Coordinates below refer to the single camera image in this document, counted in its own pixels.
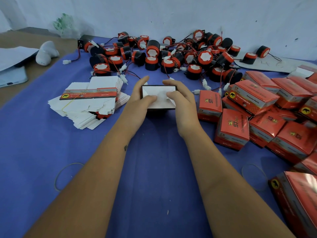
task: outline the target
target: person's left arm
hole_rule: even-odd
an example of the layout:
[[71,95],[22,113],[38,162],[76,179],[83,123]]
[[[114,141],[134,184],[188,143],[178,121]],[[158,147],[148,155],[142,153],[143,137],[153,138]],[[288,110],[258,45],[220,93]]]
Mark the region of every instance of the person's left arm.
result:
[[129,141],[145,119],[155,96],[141,99],[142,78],[121,116],[96,152],[25,234],[29,237],[104,238]]

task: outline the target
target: hand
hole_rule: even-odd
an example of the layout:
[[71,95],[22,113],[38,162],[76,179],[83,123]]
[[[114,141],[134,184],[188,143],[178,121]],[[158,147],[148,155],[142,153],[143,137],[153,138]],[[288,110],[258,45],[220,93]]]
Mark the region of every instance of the hand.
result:
[[125,132],[127,132],[130,138],[135,135],[142,125],[147,108],[157,99],[157,96],[151,95],[141,99],[141,85],[144,85],[149,78],[149,76],[145,76],[135,84],[131,97],[116,122],[118,127],[125,129]]
[[195,97],[180,81],[163,80],[164,85],[176,85],[177,91],[167,92],[166,95],[176,104],[176,123],[178,133],[182,138],[190,135],[201,127],[197,117]]

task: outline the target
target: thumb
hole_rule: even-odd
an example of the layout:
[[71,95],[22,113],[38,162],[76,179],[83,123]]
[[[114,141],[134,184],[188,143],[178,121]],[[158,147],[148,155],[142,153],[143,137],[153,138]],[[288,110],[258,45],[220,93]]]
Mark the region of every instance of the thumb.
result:
[[166,96],[174,100],[176,105],[186,100],[186,98],[179,91],[167,92]]
[[157,100],[157,96],[147,95],[143,99],[141,99],[141,103],[146,107],[149,107],[150,104],[154,103]]

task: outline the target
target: person's right hand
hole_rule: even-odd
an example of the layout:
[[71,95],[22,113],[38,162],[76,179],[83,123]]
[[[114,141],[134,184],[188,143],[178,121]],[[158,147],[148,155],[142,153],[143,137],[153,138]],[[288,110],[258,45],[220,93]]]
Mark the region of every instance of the person's right hand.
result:
[[180,81],[163,80],[164,85],[176,85],[177,91],[167,92],[166,95],[176,104],[176,123],[178,133],[182,138],[198,129],[200,123],[197,117],[195,97]]

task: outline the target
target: brown table surface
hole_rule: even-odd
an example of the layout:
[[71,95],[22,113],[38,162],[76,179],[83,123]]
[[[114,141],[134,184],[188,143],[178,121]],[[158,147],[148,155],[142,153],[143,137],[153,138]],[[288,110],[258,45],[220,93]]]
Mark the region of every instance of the brown table surface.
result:
[[41,66],[37,64],[35,60],[28,63],[25,66],[26,74],[29,79],[27,82],[0,88],[0,107],[2,107],[21,90],[26,88],[31,82],[33,82],[33,80],[43,74],[57,60],[66,54],[74,52],[77,48],[77,40],[75,39],[61,39],[60,37],[42,36],[21,31],[8,31],[0,34],[0,48],[11,48],[18,46],[40,48],[42,43],[46,41],[54,42],[56,49],[60,53],[60,57],[53,58],[52,62],[48,66]]

